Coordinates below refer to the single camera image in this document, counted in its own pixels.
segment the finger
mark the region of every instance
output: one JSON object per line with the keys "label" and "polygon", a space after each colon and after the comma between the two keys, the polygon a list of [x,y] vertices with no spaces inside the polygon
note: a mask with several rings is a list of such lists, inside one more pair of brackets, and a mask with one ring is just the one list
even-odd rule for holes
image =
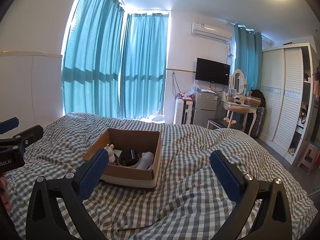
{"label": "finger", "polygon": [[9,202],[9,193],[8,193],[8,191],[5,190],[4,192],[1,192],[0,195],[1,195],[1,199],[2,199],[3,203]]}
{"label": "finger", "polygon": [[4,204],[4,207],[5,207],[5,209],[8,210],[8,211],[11,211],[11,209],[12,209],[12,205],[11,205],[9,202],[5,203],[5,204]]}
{"label": "finger", "polygon": [[5,177],[0,177],[0,188],[6,189],[8,186],[8,181]]}

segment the silver bolt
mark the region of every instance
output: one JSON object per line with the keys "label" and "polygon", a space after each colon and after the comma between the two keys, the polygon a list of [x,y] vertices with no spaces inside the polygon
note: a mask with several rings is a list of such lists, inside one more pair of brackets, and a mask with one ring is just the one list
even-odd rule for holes
{"label": "silver bolt", "polygon": [[279,178],[276,178],[276,179],[275,179],[275,182],[276,182],[276,184],[281,184],[281,183],[282,183],[282,180],[279,179]]}
{"label": "silver bolt", "polygon": [[245,177],[247,180],[253,180],[253,175],[251,175],[251,174],[246,174],[244,177]]}
{"label": "silver bolt", "polygon": [[66,178],[67,179],[72,179],[73,176],[74,176],[73,172],[69,172],[69,173],[66,174]]}
{"label": "silver bolt", "polygon": [[42,182],[44,180],[44,177],[43,176],[40,176],[37,178],[37,182]]}

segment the bed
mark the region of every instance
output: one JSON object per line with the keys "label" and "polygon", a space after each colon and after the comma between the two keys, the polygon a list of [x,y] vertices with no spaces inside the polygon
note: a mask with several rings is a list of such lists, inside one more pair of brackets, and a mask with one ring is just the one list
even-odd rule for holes
{"label": "bed", "polygon": [[[290,202],[292,239],[299,239],[317,214],[300,184],[263,147],[231,129],[167,125],[71,113],[47,126],[43,138],[27,148],[25,166],[8,173],[10,217],[25,238],[25,221],[33,183],[39,175],[62,178],[83,163],[83,154],[106,128],[157,130],[162,133],[162,161],[156,190],[134,190],[99,182],[84,206],[108,239],[211,239],[235,206],[209,164],[221,150],[243,173],[284,181]],[[63,201],[58,200],[69,231],[79,237]],[[260,201],[242,230],[245,236]]]}

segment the dark wooden floor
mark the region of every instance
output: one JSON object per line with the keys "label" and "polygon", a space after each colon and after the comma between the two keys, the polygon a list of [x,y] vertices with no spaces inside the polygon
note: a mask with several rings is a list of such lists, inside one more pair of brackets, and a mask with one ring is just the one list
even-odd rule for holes
{"label": "dark wooden floor", "polygon": [[[292,176],[300,183],[301,187],[308,193],[314,192],[314,188],[320,186],[320,168],[314,167],[311,174],[307,174],[307,168],[303,165],[297,167],[296,165],[290,165],[281,155],[279,155],[274,149],[272,149],[265,142],[260,139],[255,139],[263,148],[265,148],[274,158],[276,158],[282,166],[289,171]],[[313,200],[316,208],[320,210],[320,192],[310,196]]]}

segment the human hand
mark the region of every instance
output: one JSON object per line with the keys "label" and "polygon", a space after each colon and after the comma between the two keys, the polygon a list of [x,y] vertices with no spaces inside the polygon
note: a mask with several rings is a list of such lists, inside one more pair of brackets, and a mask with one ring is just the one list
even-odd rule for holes
{"label": "human hand", "polygon": [[4,177],[5,173],[0,173],[0,196],[6,210],[11,210],[12,206],[9,203],[9,193],[7,191],[8,181]]}

